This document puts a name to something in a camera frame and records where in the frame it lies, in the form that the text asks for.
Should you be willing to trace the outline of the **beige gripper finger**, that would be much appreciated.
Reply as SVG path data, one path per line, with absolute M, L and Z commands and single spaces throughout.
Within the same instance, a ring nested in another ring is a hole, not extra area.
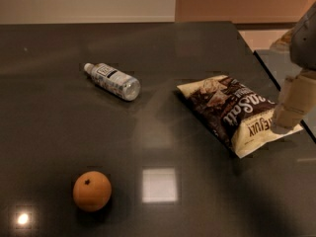
M 273 131 L 286 134 L 298 130 L 299 123 L 316 106 L 316 71 L 302 69 L 286 76 L 273 114 Z

